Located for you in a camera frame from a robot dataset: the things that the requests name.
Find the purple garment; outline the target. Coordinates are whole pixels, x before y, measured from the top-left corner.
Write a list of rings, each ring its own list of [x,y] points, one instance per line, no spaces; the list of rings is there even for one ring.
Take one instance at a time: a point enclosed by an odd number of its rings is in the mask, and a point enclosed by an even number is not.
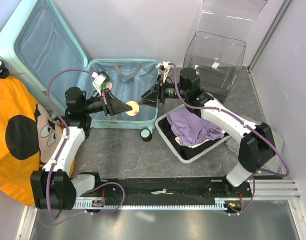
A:
[[[225,131],[214,123],[198,117],[186,108],[171,111],[166,119],[175,137],[184,145],[199,144],[206,139],[215,141],[224,137]]]

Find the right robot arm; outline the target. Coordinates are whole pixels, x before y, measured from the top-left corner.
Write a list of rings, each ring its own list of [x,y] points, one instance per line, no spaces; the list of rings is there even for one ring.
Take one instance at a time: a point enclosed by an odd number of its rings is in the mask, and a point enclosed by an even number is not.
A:
[[[245,120],[225,108],[215,96],[201,89],[196,70],[183,68],[170,79],[167,62],[160,63],[157,69],[160,72],[157,81],[139,103],[157,107],[166,99],[181,100],[184,107],[167,113],[166,120],[178,139],[177,144],[183,147],[203,147],[225,136],[235,139],[239,144],[238,163],[222,184],[226,196],[235,196],[240,185],[277,154],[270,126]]]

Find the light blue hard suitcase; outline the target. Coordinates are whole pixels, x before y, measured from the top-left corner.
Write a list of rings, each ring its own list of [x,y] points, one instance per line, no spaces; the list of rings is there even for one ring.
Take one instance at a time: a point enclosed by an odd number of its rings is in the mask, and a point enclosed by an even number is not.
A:
[[[106,88],[127,103],[138,101],[159,76],[157,62],[148,59],[95,59],[87,57],[59,12],[49,0],[23,0],[0,33],[0,73],[19,79],[37,101],[66,126],[65,92],[80,88],[86,98],[99,94],[93,72],[106,72]],[[155,127],[157,108],[139,105],[135,116],[92,113],[90,128],[139,129]]]

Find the clear smoky plastic container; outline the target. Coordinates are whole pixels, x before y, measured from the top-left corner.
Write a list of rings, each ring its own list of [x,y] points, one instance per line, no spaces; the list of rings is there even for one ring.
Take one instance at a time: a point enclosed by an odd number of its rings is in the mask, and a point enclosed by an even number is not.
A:
[[[196,70],[201,88],[221,103],[240,72],[247,39],[264,0],[205,0],[183,66]]]

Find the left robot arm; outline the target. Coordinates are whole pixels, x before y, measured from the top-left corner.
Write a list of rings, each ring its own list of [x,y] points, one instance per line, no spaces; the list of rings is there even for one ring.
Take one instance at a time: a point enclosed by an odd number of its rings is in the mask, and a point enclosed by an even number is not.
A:
[[[129,102],[114,97],[108,88],[87,99],[80,88],[71,87],[66,90],[65,98],[66,126],[60,142],[44,167],[30,177],[35,206],[41,210],[71,210],[81,195],[101,194],[99,174],[85,172],[76,178],[69,176],[77,150],[90,135],[90,115],[104,112],[111,117],[134,110]]]

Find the green bottle black cap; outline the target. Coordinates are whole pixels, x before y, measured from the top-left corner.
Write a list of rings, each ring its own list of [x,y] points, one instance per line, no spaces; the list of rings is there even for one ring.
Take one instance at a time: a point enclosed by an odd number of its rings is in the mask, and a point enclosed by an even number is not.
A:
[[[100,87],[103,90],[106,88],[106,83],[110,81],[110,77],[106,72],[101,71],[99,72],[99,80],[100,80]]]

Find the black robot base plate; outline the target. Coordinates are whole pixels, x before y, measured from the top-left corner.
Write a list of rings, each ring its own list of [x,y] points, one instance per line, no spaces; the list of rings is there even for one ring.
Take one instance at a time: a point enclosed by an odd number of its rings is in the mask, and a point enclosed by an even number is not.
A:
[[[238,202],[229,202],[226,209],[220,209],[226,211],[229,205],[239,206],[242,200],[252,196],[250,183],[244,182],[235,188],[228,184],[225,177],[108,178],[106,181],[109,185],[78,198],[99,199],[102,204],[109,200],[118,203],[116,209],[121,210],[120,206],[124,201],[236,197]],[[98,212],[106,209],[86,210]]]

